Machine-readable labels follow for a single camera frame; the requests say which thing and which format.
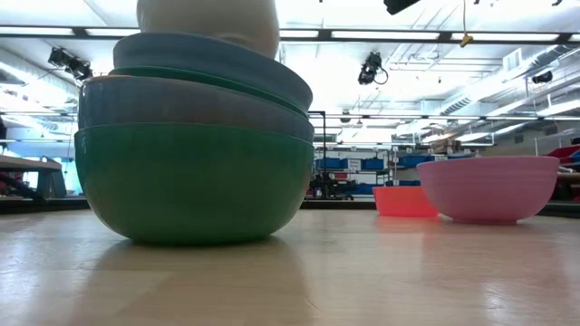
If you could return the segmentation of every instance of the white bowl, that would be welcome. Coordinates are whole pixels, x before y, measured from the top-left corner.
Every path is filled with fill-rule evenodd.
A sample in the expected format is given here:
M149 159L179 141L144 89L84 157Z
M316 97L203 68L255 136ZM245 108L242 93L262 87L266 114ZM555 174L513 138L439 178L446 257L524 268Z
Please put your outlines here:
M280 32L275 0L139 0L143 32L204 35L274 59Z

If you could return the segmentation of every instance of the green bowl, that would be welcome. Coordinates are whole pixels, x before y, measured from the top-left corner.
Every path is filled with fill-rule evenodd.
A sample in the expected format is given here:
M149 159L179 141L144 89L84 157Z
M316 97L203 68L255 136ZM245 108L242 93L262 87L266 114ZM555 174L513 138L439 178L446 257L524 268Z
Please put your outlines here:
M271 235L300 207L311 144L249 129L150 123L76 133L84 194L111 230L160 245Z
M109 75L167 78L187 82L199 82L204 83L206 85L218 86L232 91L239 91L248 95L253 95L262 100L271 101L294 112L300 113L303 117L308 118L308 116L306 115L306 112L308 112L308 108L302 110L300 109L300 107L296 106L292 102L287 101L268 91L263 91L254 86L246 85L238 81L231 81L226 78L213 76L203 72L192 72L167 67L129 67L129 68L114 69L109 73Z

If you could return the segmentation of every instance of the fluorescent light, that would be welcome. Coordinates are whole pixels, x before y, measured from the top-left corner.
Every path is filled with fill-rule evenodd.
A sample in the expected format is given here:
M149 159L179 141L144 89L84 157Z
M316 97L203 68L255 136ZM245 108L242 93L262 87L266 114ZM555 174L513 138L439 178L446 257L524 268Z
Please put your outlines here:
M494 34L494 33L469 33L473 36L475 41L502 41L502 42L548 42L554 41L560 34ZM451 36L451 40L460 41L463 40L465 34L454 33Z
M476 133L472 133L472 134L463 135L461 137L456 138L455 140L457 140L457 141L472 141L475 139L484 138L487 135L489 135L488 132L476 132Z
M140 30L136 28L87 28L86 32L90 36L130 36L140 33Z
M35 117L61 117L61 113L56 112L10 112L4 111L2 115L6 116L35 116Z
M295 38L316 38L318 37L318 31L311 30L293 30L293 31L280 31L280 37L295 37Z
M461 144L463 147L494 147L495 144L491 143L463 143Z
M409 32L333 32L333 38L385 39L385 40L437 40L439 33Z
M537 120L537 117L488 117L488 120L500 120L500 121L518 121L518 120Z
M388 120L415 120L415 119L421 119L421 116L417 116L417 115L401 115L401 116L395 116L395 115L372 115L371 118L373 119L388 119Z
M568 101L568 102L552 105L551 107L549 107L545 110L541 110L537 114L540 116L551 116L551 115L560 114L562 112L575 110L578 108L580 108L580 100L574 100L574 101Z
M72 28L62 27L0 27L0 34L74 35Z
M421 142L422 143L431 143L434 141L444 140L449 137L453 136L453 134L445 134L445 135L432 135L424 138Z
M549 121L580 121L580 117L546 117Z
M465 116L429 116L430 120L480 120L480 117Z
M509 126L507 128L500 129L500 130L496 131L495 134L496 135L507 134L507 133L509 133L509 132L511 132L511 131L513 131L515 129L518 129L520 127L523 127L524 125L526 125L526 123L520 123L520 124L517 124L517 125Z
M63 139L19 139L17 142L29 142L29 143L59 143L64 142Z

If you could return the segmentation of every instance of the spotlight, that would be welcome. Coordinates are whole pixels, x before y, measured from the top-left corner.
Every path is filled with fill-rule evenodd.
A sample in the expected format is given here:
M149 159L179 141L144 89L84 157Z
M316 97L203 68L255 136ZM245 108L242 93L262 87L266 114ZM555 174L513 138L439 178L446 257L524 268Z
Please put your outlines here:
M385 82L377 82L376 81L377 74L380 71L383 71L387 76L387 79L385 80ZM384 85L388 81L389 81L389 73L387 73L382 68L381 54L377 53L377 52L370 53L369 56L366 58L366 61L362 65L361 73L359 74L359 84L369 85L373 82L376 82L380 85Z
M387 11L389 14L398 14L399 12L415 5L420 0L384 0L384 4L387 6Z
M53 48L48 58L48 63L56 68L64 68L66 72L70 73L79 82L92 77L91 64L80 61L64 49Z
M350 112L348 110L344 110L343 111L343 115L349 115ZM342 123L349 123L351 122L351 118L341 118L341 122Z
M532 78L532 82L534 84L540 84L540 83L551 82L553 79L554 79L554 74L550 71L550 72L542 73L541 75L538 75L538 76L534 76Z

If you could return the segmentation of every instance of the wooden floor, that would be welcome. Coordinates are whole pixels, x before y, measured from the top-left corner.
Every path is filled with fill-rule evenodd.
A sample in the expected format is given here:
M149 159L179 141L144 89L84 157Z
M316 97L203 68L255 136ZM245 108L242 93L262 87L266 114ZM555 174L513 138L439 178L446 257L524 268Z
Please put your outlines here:
M259 244L136 246L91 212L0 217L0 325L580 325L580 221L301 211Z

